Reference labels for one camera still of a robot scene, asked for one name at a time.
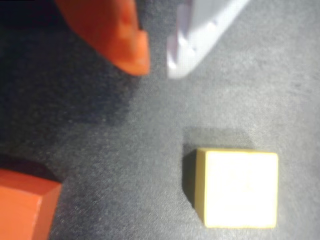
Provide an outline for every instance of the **cube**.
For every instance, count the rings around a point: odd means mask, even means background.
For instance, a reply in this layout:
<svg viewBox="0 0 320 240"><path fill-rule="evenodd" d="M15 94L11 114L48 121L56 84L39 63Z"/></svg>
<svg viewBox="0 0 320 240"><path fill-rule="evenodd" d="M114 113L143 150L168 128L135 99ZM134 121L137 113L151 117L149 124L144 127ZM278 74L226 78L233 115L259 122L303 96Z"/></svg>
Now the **cube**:
<svg viewBox="0 0 320 240"><path fill-rule="evenodd" d="M58 182L0 169L0 239L48 239L60 190Z"/></svg>
<svg viewBox="0 0 320 240"><path fill-rule="evenodd" d="M194 208L208 228L274 228L278 155L198 148Z"/></svg>

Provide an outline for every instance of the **yellow block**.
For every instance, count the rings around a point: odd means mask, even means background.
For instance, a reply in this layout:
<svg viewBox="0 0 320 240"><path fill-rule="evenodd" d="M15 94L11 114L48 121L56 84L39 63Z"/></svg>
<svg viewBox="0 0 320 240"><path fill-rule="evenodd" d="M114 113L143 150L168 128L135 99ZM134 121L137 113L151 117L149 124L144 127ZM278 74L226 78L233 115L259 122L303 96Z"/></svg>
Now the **yellow block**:
<svg viewBox="0 0 320 240"><path fill-rule="evenodd" d="M274 228L278 155L198 148L194 208L208 228Z"/></svg>

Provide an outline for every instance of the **dark gray surface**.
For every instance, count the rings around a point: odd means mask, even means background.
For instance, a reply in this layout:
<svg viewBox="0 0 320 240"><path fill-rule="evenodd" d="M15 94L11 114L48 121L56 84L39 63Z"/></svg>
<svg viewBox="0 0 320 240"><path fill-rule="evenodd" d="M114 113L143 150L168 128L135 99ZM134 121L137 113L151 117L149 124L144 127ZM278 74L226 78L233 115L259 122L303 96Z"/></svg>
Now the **dark gray surface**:
<svg viewBox="0 0 320 240"><path fill-rule="evenodd" d="M139 4L152 61L141 79L66 29L0 33L0 152L63 181L50 239L319 239L320 1L253 0L196 71L172 81L178 2ZM275 229L203 227L182 188L196 146L279 154Z"/></svg>

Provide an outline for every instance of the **orange object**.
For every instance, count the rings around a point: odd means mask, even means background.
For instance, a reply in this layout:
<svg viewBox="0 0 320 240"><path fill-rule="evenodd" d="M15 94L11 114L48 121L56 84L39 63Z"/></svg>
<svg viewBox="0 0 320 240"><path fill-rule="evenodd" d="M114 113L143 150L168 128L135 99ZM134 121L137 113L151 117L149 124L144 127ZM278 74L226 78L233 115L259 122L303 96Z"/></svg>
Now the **orange object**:
<svg viewBox="0 0 320 240"><path fill-rule="evenodd" d="M0 169L0 239L48 239L60 190L58 182Z"/></svg>
<svg viewBox="0 0 320 240"><path fill-rule="evenodd" d="M139 30L134 0L55 0L68 25L114 65L149 73L148 35Z"/></svg>

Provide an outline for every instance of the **white plastic piece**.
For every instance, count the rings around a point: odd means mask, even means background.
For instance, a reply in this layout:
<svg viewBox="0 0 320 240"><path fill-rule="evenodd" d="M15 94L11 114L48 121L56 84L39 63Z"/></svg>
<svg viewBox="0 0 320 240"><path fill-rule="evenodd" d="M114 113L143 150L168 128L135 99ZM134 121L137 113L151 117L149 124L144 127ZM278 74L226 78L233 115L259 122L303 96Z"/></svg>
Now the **white plastic piece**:
<svg viewBox="0 0 320 240"><path fill-rule="evenodd" d="M167 74L193 71L250 0L188 0L177 9L176 33L167 39Z"/></svg>

